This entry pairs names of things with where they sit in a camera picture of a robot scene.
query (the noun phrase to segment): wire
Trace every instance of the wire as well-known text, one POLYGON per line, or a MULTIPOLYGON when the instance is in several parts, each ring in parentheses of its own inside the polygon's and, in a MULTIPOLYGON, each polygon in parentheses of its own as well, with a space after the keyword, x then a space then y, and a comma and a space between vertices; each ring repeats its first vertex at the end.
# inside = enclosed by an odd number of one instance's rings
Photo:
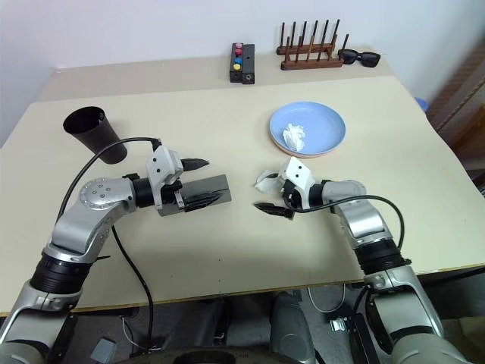
POLYGON ((464 279, 468 277, 472 277, 474 275, 479 275, 481 273, 485 273, 485 267, 473 269, 470 271, 464 271, 462 273, 458 273, 456 275, 452 275, 449 277, 444 277, 444 278, 438 278, 436 280, 430 280, 430 281, 423 281, 421 284, 423 287, 432 287, 432 286, 437 286, 439 284, 445 284, 451 281, 456 281, 458 279, 464 279))
MULTIPOLYGON (((133 334, 133 330, 128 325, 128 322, 125 321, 125 323, 127 324, 127 329, 128 329, 128 332, 130 333, 131 340, 135 340, 135 335, 133 334)), ((133 354, 134 351, 135 351, 135 346, 133 344, 131 344, 131 353, 133 354)))
POLYGON ((367 320, 368 323, 372 322, 371 318, 369 316, 370 313, 367 310, 367 308, 370 306, 371 298, 372 298, 372 294, 371 294, 371 290, 369 289, 368 292, 367 292, 367 295, 365 296, 365 302, 364 302, 365 319, 367 320))
POLYGON ((116 244, 120 248, 121 254, 123 254, 124 258, 126 259, 128 264, 130 265, 132 270, 135 272, 135 275, 138 277, 139 282, 142 284, 143 289, 145 290, 146 298, 149 301, 149 326, 148 326, 147 333, 146 333, 146 337, 147 337, 146 340, 148 342, 149 348, 145 349, 145 350, 151 351, 152 350, 153 315, 154 315, 154 311, 155 311, 155 308, 153 306, 152 294, 150 293, 149 286, 146 284, 145 279, 143 279, 142 274, 139 272, 135 263, 133 263, 133 260, 131 260, 131 258, 128 256, 127 251, 123 248, 123 245, 121 244, 120 238, 119 238, 119 236, 116 232, 116 229, 114 228, 114 225, 111 226, 111 231, 113 231, 114 239, 116 240, 116 244))
POLYGON ((127 328, 128 330, 130 330, 130 333, 131 333, 131 337, 133 337, 133 332, 131 331, 131 327, 128 326, 127 322, 125 321, 124 317, 121 316, 121 324, 123 326, 123 333, 124 333, 124 337, 128 340, 128 342, 132 345, 132 347, 139 347, 140 349, 142 350, 146 350, 145 347, 142 347, 140 345, 138 345, 135 341, 131 340, 129 337, 128 337, 128 333, 127 333, 127 328))
POLYGON ((294 212, 299 212, 301 214, 305 214, 307 212, 313 212, 313 211, 320 211, 320 210, 323 210, 323 209, 328 209, 330 207, 340 205, 341 203, 356 201, 358 199, 376 199, 377 201, 385 202, 387 205, 391 206, 394 209, 394 211, 396 212, 396 214, 399 218, 399 225, 401 227, 401 234, 399 235, 399 242, 397 244, 398 249, 401 250, 402 243, 404 242, 404 230, 405 230, 404 218, 402 217, 402 213, 399 211, 398 207, 396 205, 394 205, 394 203, 392 203, 388 199, 385 199, 384 197, 375 196, 375 195, 352 196, 352 197, 346 197, 345 199, 338 199, 337 201, 329 202, 326 205, 311 207, 310 209, 297 209, 297 208, 295 208, 291 205, 291 202, 288 200, 288 198, 286 196, 283 197, 283 200, 284 200, 286 206, 288 207, 288 209, 291 209, 294 212))
POLYGON ((357 296, 357 298, 355 299, 355 302, 354 302, 354 307, 352 309, 352 311, 354 312, 354 314, 357 313, 358 307, 361 304, 362 298, 364 298, 364 295, 368 292, 368 290, 369 290, 369 288, 367 286, 363 286, 363 288, 361 289, 361 291, 358 293, 358 296, 357 296))
POLYGON ((70 198, 70 195, 73 193, 74 188, 76 187, 77 183, 80 181, 81 177, 86 173, 86 171, 89 169, 89 167, 91 167, 93 165, 93 163, 96 162, 96 160, 101 155, 103 155, 103 153, 105 153, 106 151, 108 151, 112 147, 117 146, 119 144, 129 143, 129 142, 150 142, 153 146, 153 150, 155 150, 158 146, 161 145, 160 140, 158 140, 158 139, 141 136, 141 137, 136 137, 136 138, 121 139, 121 140, 118 140, 117 142, 114 142, 114 143, 110 144, 109 146, 106 146, 105 148, 101 149, 97 154, 95 154, 84 165, 83 168, 81 168, 81 170, 79 171, 77 176, 71 182, 69 188, 66 191, 66 194, 64 195, 64 198, 62 199, 62 203, 61 203, 61 207, 59 208, 57 220, 59 220, 59 218, 61 218, 62 214, 64 214, 64 211, 65 211, 66 206, 67 206, 67 202, 69 201, 69 198, 70 198))
POLYGON ((315 349, 315 359, 317 360, 318 364, 326 364, 324 358, 321 357, 318 350, 315 349))
POLYGON ((317 311, 322 312, 322 313, 332 313, 332 312, 337 311, 342 306, 343 302, 346 300, 346 284, 345 283, 342 284, 342 299, 340 299, 339 304, 336 305, 335 308, 333 308, 333 309, 321 309, 320 307, 318 307, 315 304, 315 301, 313 300, 313 296, 311 295, 311 288, 307 287, 307 290, 308 290, 308 297, 310 297, 311 304, 313 305, 313 307, 317 311))

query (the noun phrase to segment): floor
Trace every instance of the floor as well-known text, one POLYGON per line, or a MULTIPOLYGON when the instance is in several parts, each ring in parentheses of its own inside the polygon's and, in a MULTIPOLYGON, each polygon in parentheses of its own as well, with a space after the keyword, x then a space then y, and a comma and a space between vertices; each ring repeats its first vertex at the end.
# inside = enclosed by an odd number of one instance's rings
MULTIPOLYGON (((442 319, 473 315, 484 316, 484 285, 485 274, 480 274, 432 287, 427 292, 442 319)), ((321 309, 329 309, 340 301, 342 286, 314 287, 311 292, 314 301, 321 309)), ((314 309, 308 298, 307 290, 292 292, 301 295, 300 306, 307 318, 314 346, 327 364, 352 362, 348 334, 346 332, 332 332, 329 319, 350 313, 358 292, 358 289, 348 286, 346 288, 346 300, 338 313, 335 314, 323 314, 314 309)), ((228 345, 259 347, 264 350, 268 348, 271 328, 268 317, 273 295, 274 293, 260 293, 229 298, 233 307, 233 318, 227 336, 228 345)), ((181 315, 188 308, 197 304, 194 301, 156 306, 154 338, 158 344, 162 345, 164 338, 169 335, 181 315)), ((147 313, 146 307, 140 307, 134 317, 127 318, 127 322, 133 329, 135 341, 139 340, 140 335, 146 331, 147 313)), ((120 317, 81 315, 73 341, 62 362, 95 363, 89 356, 102 337, 117 344, 117 352, 113 362, 128 358, 132 345, 124 337, 120 317)), ((378 350, 378 354, 383 364, 390 362, 390 358, 385 353, 378 350)))
MULTIPOLYGON (((330 309, 339 303, 342 295, 342 286, 314 287, 311 292, 314 301, 321 309, 330 309)), ((339 310, 340 315, 351 312, 351 306, 358 292, 358 289, 352 289, 351 287, 346 289, 346 301, 339 310)), ((306 290, 300 290, 299 294, 301 294, 302 298, 300 306, 307 318, 314 346, 323 356, 326 363, 352 362, 348 334, 346 332, 332 332, 329 319, 333 316, 315 310, 306 290)), ((268 349, 271 329, 269 315, 273 295, 274 293, 260 293, 229 298, 233 317, 227 335, 228 345, 268 349)), ((197 304, 197 302, 185 302, 156 306, 154 337, 160 345, 183 312, 197 304)), ((146 331, 147 311, 146 307, 141 307, 135 317, 127 319, 127 322, 133 329, 135 341, 137 337, 146 331)), ((124 337, 119 317, 80 316, 73 341, 63 363, 95 363, 94 360, 89 358, 89 355, 102 337, 117 343, 117 352, 113 362, 127 359, 131 353, 132 346, 124 337)), ((383 364, 389 362, 386 360, 385 354, 382 359, 381 362, 383 364)))

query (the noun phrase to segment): light blue plate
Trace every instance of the light blue plate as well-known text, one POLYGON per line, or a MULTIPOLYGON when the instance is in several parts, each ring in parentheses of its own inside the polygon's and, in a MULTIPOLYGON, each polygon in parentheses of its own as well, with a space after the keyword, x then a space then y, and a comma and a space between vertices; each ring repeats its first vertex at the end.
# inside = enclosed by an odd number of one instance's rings
POLYGON ((270 119, 273 141, 290 155, 315 157, 335 149, 346 135, 343 119, 332 108, 317 102, 293 102, 277 109, 270 119), (305 146, 299 152, 288 149, 283 130, 288 124, 301 125, 305 146))

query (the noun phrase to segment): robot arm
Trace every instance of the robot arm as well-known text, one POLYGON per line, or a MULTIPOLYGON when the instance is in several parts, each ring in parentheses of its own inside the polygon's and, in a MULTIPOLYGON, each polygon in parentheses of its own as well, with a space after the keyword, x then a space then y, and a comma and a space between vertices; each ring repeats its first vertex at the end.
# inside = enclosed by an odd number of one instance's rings
MULTIPOLYGON (((203 203, 197 196, 184 201, 178 180, 184 170, 207 164, 201 159, 181 160, 175 151, 159 146, 147 162, 147 178, 132 174, 124 178, 99 178, 85 184, 79 199, 55 224, 32 278, 24 284, 0 330, 0 362, 45 362, 69 312, 81 296, 83 282, 111 226, 124 215, 135 212, 137 207, 155 205, 163 215, 164 209, 173 213, 177 208, 191 211, 210 204, 206 196, 210 191, 203 193, 203 203)), ((191 191, 197 190, 194 187, 197 182, 203 182, 207 188, 218 177, 192 182, 191 191)), ((224 186, 219 184, 215 190, 222 191, 221 188, 224 186)), ((213 195, 210 202, 220 196, 220 192, 213 195)))
MULTIPOLYGON (((310 170, 291 158, 281 169, 283 198, 293 208, 311 209, 366 194, 357 181, 315 182, 310 170)), ((443 339, 443 326, 408 259, 402 258, 386 222, 367 199, 333 207, 340 217, 371 292, 368 322, 377 342, 395 363, 466 362, 443 339)))

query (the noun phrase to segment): white wall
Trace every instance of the white wall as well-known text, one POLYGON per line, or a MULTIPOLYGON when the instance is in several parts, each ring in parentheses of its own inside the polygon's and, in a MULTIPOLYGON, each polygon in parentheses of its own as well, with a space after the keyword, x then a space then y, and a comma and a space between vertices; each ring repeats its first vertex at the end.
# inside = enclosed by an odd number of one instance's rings
POLYGON ((0 145, 54 67, 225 55, 234 41, 273 52, 282 21, 315 17, 340 18, 340 41, 385 54, 430 101, 483 35, 485 1, 2 0, 0 145))

